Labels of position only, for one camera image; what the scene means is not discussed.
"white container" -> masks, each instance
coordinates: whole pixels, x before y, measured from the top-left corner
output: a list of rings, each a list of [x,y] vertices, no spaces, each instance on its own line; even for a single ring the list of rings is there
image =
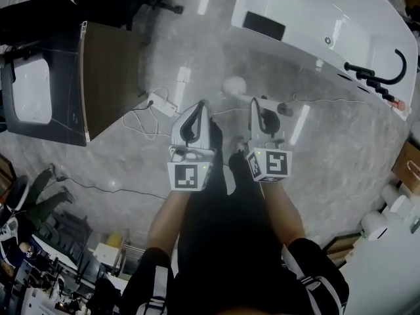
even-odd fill
[[[381,192],[382,198],[389,206],[390,212],[397,214],[401,219],[410,216],[414,204],[392,184],[387,184]]]
[[[361,222],[365,237],[368,240],[378,240],[388,230],[388,221],[378,211],[371,211]]]

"white shoe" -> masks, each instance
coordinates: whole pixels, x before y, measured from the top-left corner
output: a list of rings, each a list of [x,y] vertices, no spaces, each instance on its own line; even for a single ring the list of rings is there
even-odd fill
[[[18,220],[16,217],[10,218],[2,228],[0,228],[0,242],[11,239],[12,237],[16,238],[16,243],[18,243]]]

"white ball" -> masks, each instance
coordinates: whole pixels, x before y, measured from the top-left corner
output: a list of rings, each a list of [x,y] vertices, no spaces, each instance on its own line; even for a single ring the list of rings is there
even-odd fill
[[[244,95],[247,92],[247,83],[241,77],[229,77],[223,82],[222,92],[230,96]]]

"chair wheel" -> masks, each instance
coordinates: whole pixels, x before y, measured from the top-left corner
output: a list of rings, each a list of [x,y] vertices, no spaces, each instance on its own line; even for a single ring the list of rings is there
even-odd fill
[[[184,12],[184,6],[175,6],[173,12],[175,14],[182,14]]]

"black cable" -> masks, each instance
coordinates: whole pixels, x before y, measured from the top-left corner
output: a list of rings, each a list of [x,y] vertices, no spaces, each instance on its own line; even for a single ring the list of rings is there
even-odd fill
[[[139,194],[139,195],[153,196],[153,197],[156,197],[156,198],[160,198],[161,200],[166,200],[166,198],[163,198],[161,196],[158,196],[158,195],[155,195],[155,194],[149,194],[147,192],[138,192],[136,190],[118,189],[118,190],[116,190],[116,191],[113,192],[113,191],[110,191],[110,190],[105,190],[105,189],[98,188],[97,186],[85,186],[84,184],[79,183],[78,181],[72,179],[71,177],[65,177],[65,176],[59,176],[59,177],[57,177],[57,179],[53,183],[51,183],[50,185],[48,185],[45,189],[47,189],[48,187],[52,186],[54,183],[64,182],[65,180],[70,180],[70,181],[72,181],[72,182],[74,182],[74,183],[76,183],[76,184],[78,184],[78,185],[80,185],[80,186],[82,186],[82,187],[84,187],[86,189],[94,188],[94,189],[97,189],[97,190],[99,190],[101,192],[107,192],[109,194],[115,194],[117,192],[134,192],[134,193]]]
[[[133,112],[144,111],[144,110],[147,110],[152,105],[153,105],[153,100],[149,101],[149,103],[147,104],[147,106],[145,108],[133,108],[131,111],[133,111]]]

